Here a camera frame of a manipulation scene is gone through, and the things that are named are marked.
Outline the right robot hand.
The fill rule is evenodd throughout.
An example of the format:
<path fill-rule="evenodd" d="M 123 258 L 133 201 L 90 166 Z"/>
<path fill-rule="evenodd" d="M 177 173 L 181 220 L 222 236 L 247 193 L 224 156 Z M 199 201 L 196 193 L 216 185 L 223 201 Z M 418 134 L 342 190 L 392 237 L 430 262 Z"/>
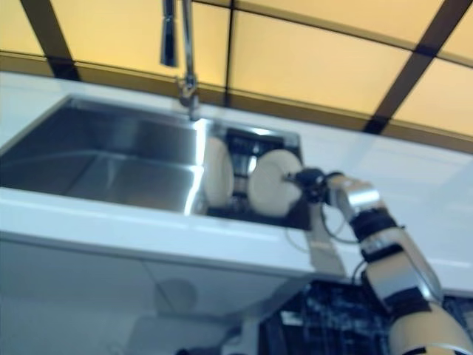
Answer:
<path fill-rule="evenodd" d="M 320 169 L 306 168 L 288 173 L 283 177 L 283 181 L 294 184 L 308 203 L 323 203 L 327 199 L 327 178 Z"/>

